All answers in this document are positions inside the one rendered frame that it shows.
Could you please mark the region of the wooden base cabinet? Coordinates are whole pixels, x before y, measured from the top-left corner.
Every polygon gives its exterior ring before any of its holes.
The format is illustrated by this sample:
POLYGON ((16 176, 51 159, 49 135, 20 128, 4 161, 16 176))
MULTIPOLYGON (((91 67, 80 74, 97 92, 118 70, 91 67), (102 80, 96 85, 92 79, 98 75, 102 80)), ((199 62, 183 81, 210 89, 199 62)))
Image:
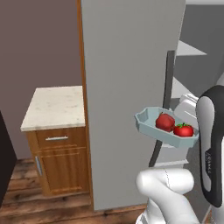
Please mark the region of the wooden base cabinet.
POLYGON ((89 190, 81 86, 38 87, 21 130, 27 136, 44 195, 89 190))

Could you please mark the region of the dark brown cabinet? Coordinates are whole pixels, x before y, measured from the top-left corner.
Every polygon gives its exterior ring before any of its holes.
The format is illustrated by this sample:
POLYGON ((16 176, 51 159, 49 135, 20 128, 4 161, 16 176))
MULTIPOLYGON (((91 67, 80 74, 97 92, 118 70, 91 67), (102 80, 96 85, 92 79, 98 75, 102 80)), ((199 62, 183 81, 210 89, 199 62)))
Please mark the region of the dark brown cabinet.
POLYGON ((0 206, 3 203, 16 162, 17 156, 0 111, 0 206))

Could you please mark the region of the red bell pepper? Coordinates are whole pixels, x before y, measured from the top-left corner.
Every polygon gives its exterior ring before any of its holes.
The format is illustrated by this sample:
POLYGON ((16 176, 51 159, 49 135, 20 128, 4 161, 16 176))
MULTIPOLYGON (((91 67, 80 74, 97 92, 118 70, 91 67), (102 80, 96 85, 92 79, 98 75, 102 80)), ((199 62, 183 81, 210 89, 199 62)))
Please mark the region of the red bell pepper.
POLYGON ((172 132, 175 127, 175 119, 161 112, 156 120, 156 127, 167 132, 172 132))

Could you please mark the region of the grey fridge door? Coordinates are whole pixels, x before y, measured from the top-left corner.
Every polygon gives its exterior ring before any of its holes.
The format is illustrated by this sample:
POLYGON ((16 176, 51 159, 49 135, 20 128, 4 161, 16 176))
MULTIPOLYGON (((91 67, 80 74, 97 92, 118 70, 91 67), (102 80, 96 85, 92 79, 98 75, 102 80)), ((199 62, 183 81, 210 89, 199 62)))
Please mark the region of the grey fridge door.
POLYGON ((135 114, 164 100, 166 56, 186 0, 81 0, 94 209, 143 204, 137 174, 155 139, 135 114))

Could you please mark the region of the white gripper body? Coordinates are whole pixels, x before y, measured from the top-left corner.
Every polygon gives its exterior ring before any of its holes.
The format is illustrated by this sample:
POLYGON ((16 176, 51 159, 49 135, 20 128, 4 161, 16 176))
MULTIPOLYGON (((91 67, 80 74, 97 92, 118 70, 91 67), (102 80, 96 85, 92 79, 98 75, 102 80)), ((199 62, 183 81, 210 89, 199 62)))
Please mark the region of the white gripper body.
POLYGON ((185 99, 174 109, 174 115, 185 123, 197 124, 195 108, 194 101, 185 99))

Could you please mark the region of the wooden side panel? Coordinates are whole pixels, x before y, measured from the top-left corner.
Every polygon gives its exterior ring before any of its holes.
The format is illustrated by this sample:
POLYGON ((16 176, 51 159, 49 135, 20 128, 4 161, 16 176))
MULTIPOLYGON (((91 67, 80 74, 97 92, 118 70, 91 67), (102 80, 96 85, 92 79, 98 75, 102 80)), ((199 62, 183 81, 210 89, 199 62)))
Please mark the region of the wooden side panel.
POLYGON ((84 101, 84 116, 86 125, 86 145, 87 145, 87 168, 88 168, 88 184, 91 199, 91 207, 94 210, 94 195, 93 195, 93 182, 92 182, 92 167, 91 167, 91 151, 89 142, 89 125, 88 125, 88 97, 87 97, 87 83, 86 83, 86 69, 85 69, 85 55, 84 55, 84 40, 83 40, 83 27, 82 27, 82 13, 81 13, 81 0, 75 0, 77 9, 77 26, 79 33, 79 53, 80 53, 80 71, 82 79, 82 92, 84 101))

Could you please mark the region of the grey fridge body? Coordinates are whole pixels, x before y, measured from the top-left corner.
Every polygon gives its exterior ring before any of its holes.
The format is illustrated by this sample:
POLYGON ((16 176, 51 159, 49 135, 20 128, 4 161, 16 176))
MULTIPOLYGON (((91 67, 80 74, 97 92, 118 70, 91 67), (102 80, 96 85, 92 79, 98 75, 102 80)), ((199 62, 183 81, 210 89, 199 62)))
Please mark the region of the grey fridge body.
MULTIPOLYGON (((224 5, 187 5, 180 40, 206 53, 203 56, 180 56, 176 59, 174 77, 190 93, 200 97, 216 84, 224 73, 224 5)), ((199 222, 207 210, 200 186, 199 141, 187 153, 188 169, 194 177, 194 188, 186 194, 199 222)))

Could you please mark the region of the white fridge shelf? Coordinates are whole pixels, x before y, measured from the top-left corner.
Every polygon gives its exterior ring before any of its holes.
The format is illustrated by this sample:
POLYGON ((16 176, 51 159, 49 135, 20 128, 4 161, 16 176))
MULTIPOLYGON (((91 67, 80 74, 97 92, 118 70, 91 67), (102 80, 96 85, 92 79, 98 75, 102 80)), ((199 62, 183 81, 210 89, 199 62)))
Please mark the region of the white fridge shelf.
POLYGON ((180 98, 182 95, 190 94, 191 91, 187 89, 181 82, 176 78, 172 80, 171 97, 180 98))
POLYGON ((176 55, 177 56, 204 56, 206 55, 206 53, 180 40, 178 42, 176 55))

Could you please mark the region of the white fridge drawer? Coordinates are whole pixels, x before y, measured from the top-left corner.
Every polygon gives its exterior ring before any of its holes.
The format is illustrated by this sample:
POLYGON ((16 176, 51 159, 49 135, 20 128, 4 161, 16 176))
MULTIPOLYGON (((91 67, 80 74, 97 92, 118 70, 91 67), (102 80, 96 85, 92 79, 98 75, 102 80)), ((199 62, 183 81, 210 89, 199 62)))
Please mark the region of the white fridge drawer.
POLYGON ((163 144, 155 163, 155 167, 182 167, 187 164, 188 148, 175 148, 169 144, 163 144))

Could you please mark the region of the light blue tupperware container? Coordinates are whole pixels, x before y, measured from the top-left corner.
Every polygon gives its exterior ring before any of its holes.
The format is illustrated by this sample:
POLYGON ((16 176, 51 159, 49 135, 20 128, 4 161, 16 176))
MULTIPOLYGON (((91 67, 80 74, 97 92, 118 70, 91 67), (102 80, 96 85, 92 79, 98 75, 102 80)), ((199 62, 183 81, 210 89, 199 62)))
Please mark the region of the light blue tupperware container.
POLYGON ((171 110, 160 107, 146 107, 143 111, 135 114, 136 128, 142 134, 155 138, 165 144, 169 144, 176 148, 192 148, 199 138, 199 132, 194 129, 193 136, 176 136, 172 132, 167 132, 156 127, 156 119, 159 114, 164 112, 173 117, 175 124, 183 121, 177 118, 171 110))

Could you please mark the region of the wooden drawer front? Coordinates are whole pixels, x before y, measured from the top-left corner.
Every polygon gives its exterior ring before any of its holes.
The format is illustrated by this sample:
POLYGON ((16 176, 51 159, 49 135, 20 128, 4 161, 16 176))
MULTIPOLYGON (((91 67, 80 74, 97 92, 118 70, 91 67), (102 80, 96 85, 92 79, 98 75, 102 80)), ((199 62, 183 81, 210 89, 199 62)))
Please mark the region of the wooden drawer front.
POLYGON ((61 146, 86 146, 86 128, 65 128, 65 129, 46 129, 36 131, 38 145, 40 148, 61 147, 61 146), (67 140, 46 141, 47 137, 68 136, 67 140))

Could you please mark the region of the wooden cabinet door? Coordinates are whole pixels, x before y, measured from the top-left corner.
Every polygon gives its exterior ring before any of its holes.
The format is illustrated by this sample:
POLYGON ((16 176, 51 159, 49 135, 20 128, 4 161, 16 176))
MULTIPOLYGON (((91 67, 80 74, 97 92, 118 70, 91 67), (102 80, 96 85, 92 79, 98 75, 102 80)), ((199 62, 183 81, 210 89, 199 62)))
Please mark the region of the wooden cabinet door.
POLYGON ((88 192, 86 148, 62 148, 38 153, 44 195, 88 192))

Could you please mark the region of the red tomato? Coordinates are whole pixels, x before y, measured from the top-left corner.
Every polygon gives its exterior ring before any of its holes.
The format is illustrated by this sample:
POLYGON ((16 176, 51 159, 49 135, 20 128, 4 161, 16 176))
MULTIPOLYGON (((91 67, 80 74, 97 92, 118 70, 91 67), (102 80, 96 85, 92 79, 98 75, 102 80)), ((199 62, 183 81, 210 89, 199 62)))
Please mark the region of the red tomato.
POLYGON ((173 134, 179 137, 192 137, 193 127, 183 122, 174 127, 173 134))

